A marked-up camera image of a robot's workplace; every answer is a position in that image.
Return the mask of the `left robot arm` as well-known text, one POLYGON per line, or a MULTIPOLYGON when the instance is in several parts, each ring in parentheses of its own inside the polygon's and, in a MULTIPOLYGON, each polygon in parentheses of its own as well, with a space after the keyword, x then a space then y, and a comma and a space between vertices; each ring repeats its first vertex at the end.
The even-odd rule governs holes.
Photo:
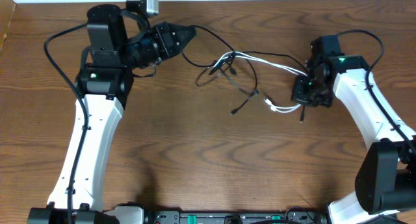
POLYGON ((29 223, 151 223, 132 204, 105 211, 103 180, 111 143, 136 78, 134 69, 156 67, 175 57, 195 37, 193 26, 150 25, 155 3, 104 4, 87 12, 90 45, 69 83, 76 96, 75 123, 60 177, 44 208, 32 208, 29 223))

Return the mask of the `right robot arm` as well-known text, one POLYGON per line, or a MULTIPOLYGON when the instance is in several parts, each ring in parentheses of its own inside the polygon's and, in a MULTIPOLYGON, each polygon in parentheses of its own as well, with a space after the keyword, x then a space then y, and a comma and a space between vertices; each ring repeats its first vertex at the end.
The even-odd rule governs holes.
POLYGON ((306 75, 298 75, 291 99, 302 106, 331 107, 339 99, 357 125, 367 154, 354 191, 328 205, 330 223, 392 223, 415 208, 415 130, 382 95, 360 55, 341 51, 336 35, 311 42, 306 75))

